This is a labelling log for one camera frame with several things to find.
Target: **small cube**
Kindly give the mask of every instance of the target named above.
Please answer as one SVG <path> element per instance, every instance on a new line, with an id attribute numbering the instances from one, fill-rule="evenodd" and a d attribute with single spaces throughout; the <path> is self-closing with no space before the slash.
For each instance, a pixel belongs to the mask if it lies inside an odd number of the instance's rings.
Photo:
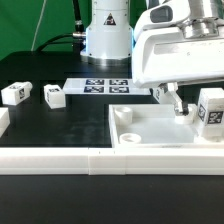
<path id="1" fill-rule="evenodd" d="M 224 130 L 224 91 L 222 88 L 201 89 L 195 128 L 204 138 L 221 137 Z"/>
<path id="2" fill-rule="evenodd" d="M 8 108 L 0 108 L 0 138 L 10 124 Z"/>
<path id="3" fill-rule="evenodd" d="M 30 96 L 32 89 L 30 82 L 15 82 L 1 90 L 2 103 L 7 105 L 17 105 Z"/>
<path id="4" fill-rule="evenodd" d="M 65 93 L 58 85 L 44 86 L 44 98 L 51 109 L 66 107 Z"/>

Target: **black tabletop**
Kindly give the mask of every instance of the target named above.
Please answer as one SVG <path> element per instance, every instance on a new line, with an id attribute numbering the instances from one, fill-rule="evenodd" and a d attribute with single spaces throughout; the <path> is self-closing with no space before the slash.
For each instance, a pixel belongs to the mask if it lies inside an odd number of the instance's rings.
<path id="1" fill-rule="evenodd" d="M 0 62 L 0 88 L 30 81 L 33 89 L 29 99 L 8 106 L 11 124 L 0 147 L 111 147 L 108 105 L 153 102 L 150 96 L 67 95 L 66 108 L 51 110 L 43 86 L 63 87 L 68 77 L 130 78 L 131 70 L 81 63 L 72 53 L 9 55 Z M 200 87 L 179 93 L 196 103 Z M 221 224 L 223 208 L 223 176 L 0 176 L 1 224 Z"/>

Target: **white plastic tray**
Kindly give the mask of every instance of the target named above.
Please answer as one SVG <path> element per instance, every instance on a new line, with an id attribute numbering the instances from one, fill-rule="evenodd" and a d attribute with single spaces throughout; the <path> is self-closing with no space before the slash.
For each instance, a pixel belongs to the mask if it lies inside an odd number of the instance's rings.
<path id="1" fill-rule="evenodd" d="M 133 111 L 130 125 L 119 125 L 116 122 L 115 109 L 128 107 Z M 113 148 L 220 148 L 224 142 L 194 142 L 196 131 L 192 124 L 175 122 L 173 105 L 110 105 L 109 124 Z M 120 144 L 119 136 L 124 133 L 138 134 L 140 144 Z"/>

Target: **black pole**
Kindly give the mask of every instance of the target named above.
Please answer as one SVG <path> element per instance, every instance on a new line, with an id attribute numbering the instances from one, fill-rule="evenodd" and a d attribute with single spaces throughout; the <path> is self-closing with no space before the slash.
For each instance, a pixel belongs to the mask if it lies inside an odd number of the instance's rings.
<path id="1" fill-rule="evenodd" d="M 77 32 L 83 32 L 84 26 L 81 19 L 81 13 L 79 8 L 79 1 L 73 0 L 74 14 L 75 14 L 75 30 Z"/>

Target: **green backdrop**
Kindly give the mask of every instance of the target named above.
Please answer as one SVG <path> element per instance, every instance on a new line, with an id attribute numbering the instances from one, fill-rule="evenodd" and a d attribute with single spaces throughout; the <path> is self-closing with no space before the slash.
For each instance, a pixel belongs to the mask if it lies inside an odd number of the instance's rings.
<path id="1" fill-rule="evenodd" d="M 30 51 L 44 0 L 0 0 L 0 59 L 15 51 Z M 85 27 L 91 22 L 91 0 L 79 0 Z M 132 27 L 145 10 L 145 0 L 131 0 Z M 35 49 L 48 39 L 74 31 L 72 0 L 47 0 Z M 50 46 L 48 50 L 72 50 Z"/>

